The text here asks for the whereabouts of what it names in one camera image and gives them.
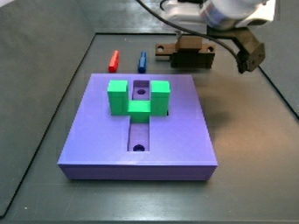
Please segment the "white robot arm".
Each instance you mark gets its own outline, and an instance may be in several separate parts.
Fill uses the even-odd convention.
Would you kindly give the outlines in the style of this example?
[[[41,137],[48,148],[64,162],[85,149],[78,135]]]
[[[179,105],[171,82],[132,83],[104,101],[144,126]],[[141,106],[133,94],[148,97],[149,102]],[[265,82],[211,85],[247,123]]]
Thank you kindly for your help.
[[[192,32],[208,34],[273,21],[276,0],[165,0],[161,18]]]

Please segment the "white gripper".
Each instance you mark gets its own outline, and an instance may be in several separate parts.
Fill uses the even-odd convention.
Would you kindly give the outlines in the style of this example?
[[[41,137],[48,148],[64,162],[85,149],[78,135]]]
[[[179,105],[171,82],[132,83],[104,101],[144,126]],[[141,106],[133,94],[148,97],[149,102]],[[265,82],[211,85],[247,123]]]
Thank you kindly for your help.
[[[203,0],[201,3],[167,0],[163,18],[193,31],[204,25],[219,31],[267,25],[273,21],[276,0]],[[183,32],[176,32],[177,42]]]

